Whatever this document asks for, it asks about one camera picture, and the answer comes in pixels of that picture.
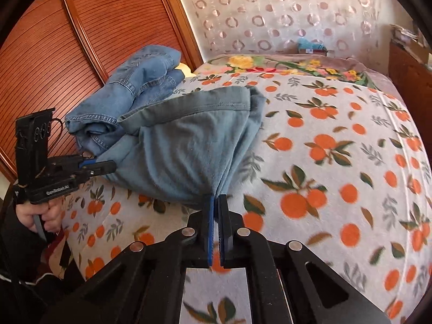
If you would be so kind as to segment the person's left hand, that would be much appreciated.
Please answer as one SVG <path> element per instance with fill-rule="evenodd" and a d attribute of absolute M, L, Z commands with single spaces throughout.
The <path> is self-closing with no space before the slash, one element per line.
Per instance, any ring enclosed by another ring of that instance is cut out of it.
<path fill-rule="evenodd" d="M 47 232 L 59 232 L 62 225 L 62 206 L 62 197 L 58 197 L 38 205 L 27 201 L 24 204 L 16 205 L 15 210 L 20 223 L 29 230 L 37 232 L 33 217 L 41 216 Z"/>

